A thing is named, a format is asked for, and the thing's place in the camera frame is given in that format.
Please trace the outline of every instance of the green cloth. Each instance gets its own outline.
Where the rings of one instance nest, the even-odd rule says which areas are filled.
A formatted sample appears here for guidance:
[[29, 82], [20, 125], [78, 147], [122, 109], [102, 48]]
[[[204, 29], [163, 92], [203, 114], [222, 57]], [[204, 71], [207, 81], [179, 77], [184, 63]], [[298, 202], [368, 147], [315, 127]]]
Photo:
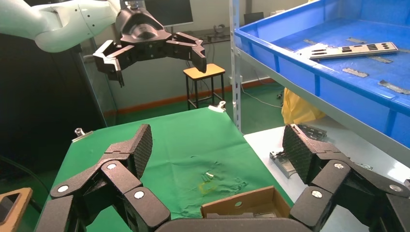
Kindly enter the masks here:
[[[53, 185], [94, 165], [110, 144], [132, 138], [144, 123], [151, 125], [154, 145], [141, 181], [172, 219], [200, 218], [204, 203], [272, 185], [293, 205], [228, 115], [207, 108], [97, 130], [71, 144]], [[129, 229], [109, 207], [88, 231]]]

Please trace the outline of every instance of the blue plastic bin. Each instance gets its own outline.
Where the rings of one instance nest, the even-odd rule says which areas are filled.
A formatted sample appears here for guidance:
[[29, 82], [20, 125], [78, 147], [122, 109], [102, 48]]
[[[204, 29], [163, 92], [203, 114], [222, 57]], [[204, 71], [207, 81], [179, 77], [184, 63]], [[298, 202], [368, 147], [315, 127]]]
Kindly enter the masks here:
[[[410, 90], [410, 0], [317, 0], [235, 31], [238, 47], [270, 69], [345, 113], [410, 147], [410, 95], [378, 84], [385, 80]], [[312, 46], [393, 42], [402, 51], [368, 57], [321, 60], [298, 55]], [[343, 72], [352, 68], [368, 77]]]

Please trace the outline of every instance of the computer monitor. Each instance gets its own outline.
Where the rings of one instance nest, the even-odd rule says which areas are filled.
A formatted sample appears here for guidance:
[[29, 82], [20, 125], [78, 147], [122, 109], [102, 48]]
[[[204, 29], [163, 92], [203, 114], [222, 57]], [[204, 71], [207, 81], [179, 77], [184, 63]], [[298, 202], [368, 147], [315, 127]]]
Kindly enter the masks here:
[[145, 8], [164, 27], [193, 23], [190, 0], [145, 0]]
[[264, 13], [263, 12], [244, 14], [245, 25], [248, 25], [249, 23], [256, 22], [256, 21], [261, 20], [263, 18], [264, 18]]

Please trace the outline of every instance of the yellow bag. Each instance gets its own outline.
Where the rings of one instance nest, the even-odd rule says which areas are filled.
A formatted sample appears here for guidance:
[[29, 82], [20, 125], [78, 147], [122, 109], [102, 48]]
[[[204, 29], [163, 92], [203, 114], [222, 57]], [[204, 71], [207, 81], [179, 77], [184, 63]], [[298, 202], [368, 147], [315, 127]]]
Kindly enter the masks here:
[[285, 88], [283, 93], [282, 116], [285, 124], [298, 124], [313, 121], [326, 115], [312, 104]]

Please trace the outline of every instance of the white wall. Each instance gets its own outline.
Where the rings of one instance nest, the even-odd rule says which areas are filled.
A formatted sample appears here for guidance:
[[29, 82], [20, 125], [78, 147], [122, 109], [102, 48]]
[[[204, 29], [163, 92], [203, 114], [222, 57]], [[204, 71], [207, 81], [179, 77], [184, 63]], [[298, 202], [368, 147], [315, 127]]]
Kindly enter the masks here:
[[[307, 0], [253, 0], [252, 12], [264, 12], [265, 17], [275, 10], [290, 9], [305, 3]], [[229, 0], [190, 0], [194, 23], [174, 27], [174, 32], [188, 30], [211, 29], [214, 25], [229, 26]], [[240, 0], [240, 20], [243, 22], [245, 0]], [[107, 28], [95, 40], [97, 45], [114, 39], [112, 28]], [[214, 63], [226, 70], [225, 86], [229, 85], [231, 73], [230, 43], [215, 43]], [[205, 45], [205, 52], [212, 45]], [[212, 62], [212, 52], [207, 57]], [[120, 88], [118, 82], [110, 81], [111, 90], [118, 109], [127, 108], [147, 102], [163, 100], [186, 94], [183, 70], [188, 68], [185, 61], [162, 58], [147, 60], [133, 64], [123, 71], [125, 87]], [[256, 79], [255, 70], [248, 64], [241, 63], [244, 81]]]

